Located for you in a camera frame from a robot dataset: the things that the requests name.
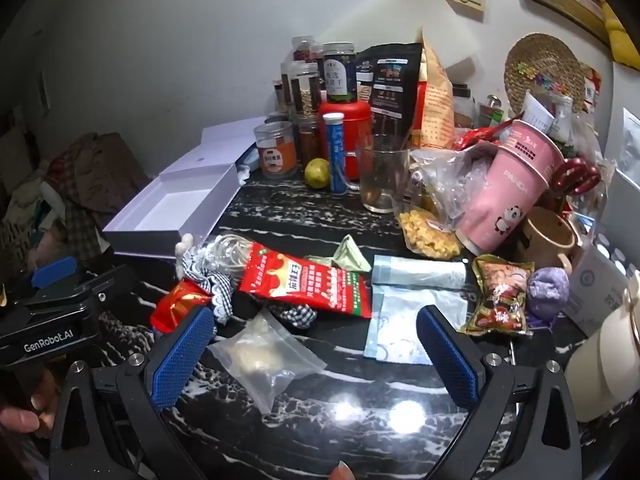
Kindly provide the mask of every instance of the human hand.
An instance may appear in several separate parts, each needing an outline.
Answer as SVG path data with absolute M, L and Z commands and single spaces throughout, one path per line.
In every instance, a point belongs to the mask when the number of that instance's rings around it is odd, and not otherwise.
M 39 414 L 22 410 L 0 400 L 0 424 L 17 433 L 35 433 L 41 438 L 49 438 L 58 408 L 58 391 L 53 375 L 44 370 L 42 380 L 31 396 L 31 404 Z
M 342 460 L 338 464 L 331 474 L 329 475 L 329 480 L 356 480 L 355 476 L 349 469 L 349 466 L 346 465 Z

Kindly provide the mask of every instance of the pink paper cup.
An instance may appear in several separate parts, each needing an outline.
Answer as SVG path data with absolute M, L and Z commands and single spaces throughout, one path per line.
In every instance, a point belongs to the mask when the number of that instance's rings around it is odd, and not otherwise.
M 501 146 L 456 236 L 473 254 L 495 251 L 547 188 L 537 171 Z
M 524 121 L 513 121 L 511 135 L 502 146 L 512 155 L 529 164 L 546 183 L 551 181 L 554 171 L 564 161 L 562 153 L 554 142 Z

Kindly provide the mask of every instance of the scissor handle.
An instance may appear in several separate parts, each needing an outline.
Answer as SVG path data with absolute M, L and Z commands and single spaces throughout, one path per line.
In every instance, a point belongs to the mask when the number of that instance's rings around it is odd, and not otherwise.
M 554 173 L 551 189 L 571 195 L 581 195 L 602 180 L 600 169 L 580 157 L 566 158 Z

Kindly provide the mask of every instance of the woven placemat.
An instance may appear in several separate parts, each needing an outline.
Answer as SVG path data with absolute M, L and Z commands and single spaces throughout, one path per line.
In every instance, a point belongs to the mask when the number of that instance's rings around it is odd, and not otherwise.
M 533 92 L 536 87 L 535 80 L 519 72 L 518 63 L 521 62 L 563 84 L 566 94 L 574 99 L 574 113 L 580 111 L 584 101 L 584 75 L 574 53 L 558 38 L 548 34 L 529 34 L 511 47 L 504 64 L 504 88 L 515 113 L 520 113 L 527 90 Z

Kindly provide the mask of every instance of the glass cup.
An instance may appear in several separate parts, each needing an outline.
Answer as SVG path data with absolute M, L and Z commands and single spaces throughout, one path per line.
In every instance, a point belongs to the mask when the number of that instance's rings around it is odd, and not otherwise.
M 347 187 L 360 191 L 362 204 L 374 213 L 392 213 L 393 200 L 404 195 L 409 180 L 409 150 L 399 149 L 397 136 L 375 134 L 361 137 L 355 152 L 360 184 L 341 175 Z

